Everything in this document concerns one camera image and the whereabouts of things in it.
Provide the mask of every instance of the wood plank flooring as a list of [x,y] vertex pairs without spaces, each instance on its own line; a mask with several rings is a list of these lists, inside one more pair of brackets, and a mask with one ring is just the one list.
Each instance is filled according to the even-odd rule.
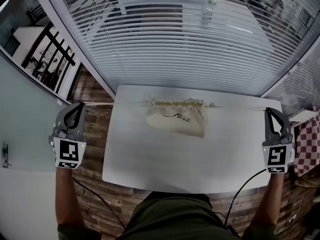
[[[113,99],[102,89],[91,74],[83,67],[73,88],[71,101],[113,102]],[[74,170],[74,176],[86,187],[98,193],[126,225],[137,204],[150,193],[140,189],[124,187],[102,180],[104,152],[112,113],[112,106],[87,107],[85,115],[84,135],[87,146],[79,169]],[[244,190],[236,198],[228,224],[241,236],[250,224],[265,187]],[[85,224],[101,232],[102,239],[114,240],[123,232],[123,228],[95,195],[76,184],[81,211]],[[310,210],[314,189],[296,187],[291,194],[289,175],[285,176],[282,192],[280,218],[276,227],[279,239],[300,240],[306,232],[303,216]],[[226,216],[235,192],[209,194],[213,211]],[[289,220],[296,214],[295,221]]]

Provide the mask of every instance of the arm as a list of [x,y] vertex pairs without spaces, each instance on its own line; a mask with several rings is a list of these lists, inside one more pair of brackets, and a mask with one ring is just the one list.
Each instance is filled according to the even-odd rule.
[[84,227],[77,199],[72,169],[56,168],[55,177],[55,216],[58,225],[70,224]]
[[251,225],[275,226],[280,214],[284,173],[272,173]]

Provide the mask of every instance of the desk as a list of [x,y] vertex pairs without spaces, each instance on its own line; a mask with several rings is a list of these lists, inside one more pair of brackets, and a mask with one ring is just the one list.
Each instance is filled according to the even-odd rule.
[[[135,102],[195,98],[208,108],[203,139],[151,128],[146,108]],[[237,191],[265,168],[263,110],[281,110],[279,101],[214,91],[120,85],[105,146],[102,179],[131,188],[172,193]],[[266,172],[244,189],[265,186]]]

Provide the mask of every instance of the red checkered cloth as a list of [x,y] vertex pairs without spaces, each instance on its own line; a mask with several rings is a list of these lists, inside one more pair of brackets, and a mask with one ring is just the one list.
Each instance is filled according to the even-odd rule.
[[294,172],[300,177],[320,163],[320,120],[317,115],[299,127]]

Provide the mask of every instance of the wall outlet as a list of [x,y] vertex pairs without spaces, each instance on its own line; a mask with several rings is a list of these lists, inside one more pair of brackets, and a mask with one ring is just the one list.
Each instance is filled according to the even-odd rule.
[[295,214],[291,219],[289,219],[289,222],[292,223],[296,219],[297,215]]

